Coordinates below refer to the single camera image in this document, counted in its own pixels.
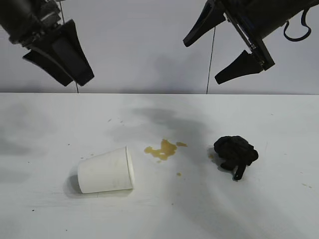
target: stain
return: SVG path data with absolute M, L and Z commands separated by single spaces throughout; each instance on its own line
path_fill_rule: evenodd
M 176 146 L 178 146 L 178 147 L 188 147 L 186 143 L 182 143 L 182 142 L 177 142 Z
M 153 149 L 152 147 L 147 147 L 144 152 L 150 153 L 154 158 L 159 158 L 160 160 L 166 161 L 168 157 L 176 153 L 177 146 L 170 143 L 167 139 L 163 139 L 160 143 L 160 149 Z

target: black cloth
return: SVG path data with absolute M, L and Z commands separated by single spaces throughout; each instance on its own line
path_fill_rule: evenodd
M 234 180 L 240 180 L 246 166 L 258 159 L 258 152 L 254 150 L 254 146 L 240 136 L 221 137 L 214 143 L 214 150 L 219 157 L 226 160 L 220 165 L 223 169 L 232 171 L 238 166 Z

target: white table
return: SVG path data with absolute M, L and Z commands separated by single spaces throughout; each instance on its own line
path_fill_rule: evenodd
M 0 101 L 2 239 L 319 237 L 319 96 L 0 94 Z M 225 135 L 246 138 L 260 154 L 239 182 L 207 156 Z M 144 149 L 163 138 L 188 147 L 157 163 Z M 78 162 L 125 145 L 135 190 L 79 194 Z

